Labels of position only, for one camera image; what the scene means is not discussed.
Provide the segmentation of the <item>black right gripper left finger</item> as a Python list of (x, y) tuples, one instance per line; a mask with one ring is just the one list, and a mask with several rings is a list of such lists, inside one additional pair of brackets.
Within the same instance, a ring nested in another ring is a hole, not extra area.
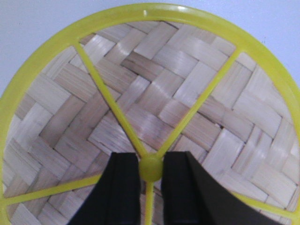
[(141, 182), (134, 153), (113, 152), (87, 199), (69, 225), (139, 225)]

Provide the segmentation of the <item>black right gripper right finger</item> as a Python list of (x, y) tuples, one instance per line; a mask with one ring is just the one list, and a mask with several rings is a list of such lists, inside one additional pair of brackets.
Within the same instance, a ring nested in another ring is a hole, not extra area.
[(164, 224), (276, 225), (233, 196), (189, 152), (168, 152), (163, 162)]

